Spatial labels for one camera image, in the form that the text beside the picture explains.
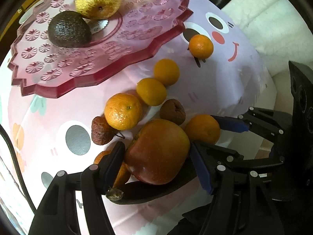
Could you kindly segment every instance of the dried fruit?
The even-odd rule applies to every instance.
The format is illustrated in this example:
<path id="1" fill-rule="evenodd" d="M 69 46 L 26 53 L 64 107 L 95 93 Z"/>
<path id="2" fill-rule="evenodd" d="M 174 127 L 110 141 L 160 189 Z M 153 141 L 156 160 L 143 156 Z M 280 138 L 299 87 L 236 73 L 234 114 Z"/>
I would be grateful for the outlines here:
<path id="1" fill-rule="evenodd" d="M 105 117 L 95 117 L 91 123 L 91 139 L 97 145 L 109 143 L 118 130 L 111 127 Z"/>
<path id="2" fill-rule="evenodd" d="M 160 118 L 181 125 L 186 119 L 184 107 L 176 99 L 169 99 L 160 109 Z"/>
<path id="3" fill-rule="evenodd" d="M 118 201 L 123 198 L 124 192 L 117 188 L 111 188 L 105 194 L 110 201 Z"/>

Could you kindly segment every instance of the red apple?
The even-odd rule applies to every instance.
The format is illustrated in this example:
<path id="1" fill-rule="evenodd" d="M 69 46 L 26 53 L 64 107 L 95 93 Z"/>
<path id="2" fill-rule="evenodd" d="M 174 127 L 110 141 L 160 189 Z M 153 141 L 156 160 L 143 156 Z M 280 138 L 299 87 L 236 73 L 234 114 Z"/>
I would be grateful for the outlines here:
<path id="1" fill-rule="evenodd" d="M 189 149 L 190 141 L 181 127 L 156 119 L 145 124 L 134 137 L 124 162 L 138 180 L 161 185 L 175 178 Z"/>

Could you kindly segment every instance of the gray polka dot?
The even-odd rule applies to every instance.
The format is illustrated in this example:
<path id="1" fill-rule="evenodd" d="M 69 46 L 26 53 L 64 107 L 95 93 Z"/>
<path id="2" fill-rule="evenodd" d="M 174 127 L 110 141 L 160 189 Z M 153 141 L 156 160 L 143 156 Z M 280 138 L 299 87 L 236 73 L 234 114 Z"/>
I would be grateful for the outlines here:
<path id="1" fill-rule="evenodd" d="M 88 132 L 80 125 L 73 125 L 68 128 L 65 141 L 68 149 L 76 155 L 88 153 L 91 146 Z"/>
<path id="2" fill-rule="evenodd" d="M 52 180 L 53 180 L 53 177 L 52 177 L 49 173 L 43 172 L 43 173 L 41 174 L 41 181 L 42 181 L 42 183 L 43 183 L 43 185 L 44 185 L 45 188 L 48 189 L 48 187 L 49 187 L 49 185 L 51 184 L 51 181 L 52 181 Z"/>

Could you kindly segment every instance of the tray rim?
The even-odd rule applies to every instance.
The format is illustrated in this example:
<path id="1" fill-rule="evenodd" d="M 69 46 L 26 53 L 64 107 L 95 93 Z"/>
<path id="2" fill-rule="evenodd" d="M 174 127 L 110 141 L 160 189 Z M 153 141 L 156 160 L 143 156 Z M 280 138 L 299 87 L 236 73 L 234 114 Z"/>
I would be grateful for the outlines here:
<path id="1" fill-rule="evenodd" d="M 22 96 L 37 94 L 45 98 L 56 99 L 72 91 L 75 88 L 99 85 L 110 77 L 122 71 L 127 66 L 150 59 L 155 56 L 155 54 L 159 51 L 160 47 L 163 44 L 175 38 L 185 30 L 183 22 L 193 14 L 193 11 L 188 8 L 189 0 L 181 0 L 181 4 L 178 8 L 182 10 L 183 13 L 176 19 L 174 19 L 174 27 L 154 38 L 145 49 L 125 55 L 117 59 L 113 63 L 107 65 L 106 67 L 100 69 L 99 71 L 95 72 L 94 74 L 76 76 L 58 86 L 49 87 L 38 84 L 26 86 L 27 79 L 17 78 L 19 66 L 13 62 L 14 58 L 16 58 L 16 56 L 18 55 L 16 46 L 17 43 L 23 38 L 29 26 L 35 21 L 36 15 L 39 13 L 39 11 L 37 11 L 39 7 L 46 2 L 47 0 L 43 0 L 42 3 L 34 7 L 32 15 L 18 28 L 17 38 L 11 44 L 12 58 L 10 60 L 10 63 L 8 64 L 8 68 L 13 72 L 11 85 L 19 86 L 21 88 Z"/>

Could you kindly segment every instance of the avocado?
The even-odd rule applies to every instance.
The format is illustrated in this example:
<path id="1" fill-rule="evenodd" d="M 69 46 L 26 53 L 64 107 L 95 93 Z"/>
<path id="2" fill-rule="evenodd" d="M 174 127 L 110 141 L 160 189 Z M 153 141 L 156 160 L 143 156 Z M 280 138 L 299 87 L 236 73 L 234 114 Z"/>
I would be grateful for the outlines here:
<path id="1" fill-rule="evenodd" d="M 91 31 L 76 11 L 57 14 L 48 27 L 49 40 L 62 48 L 81 48 L 91 42 Z"/>

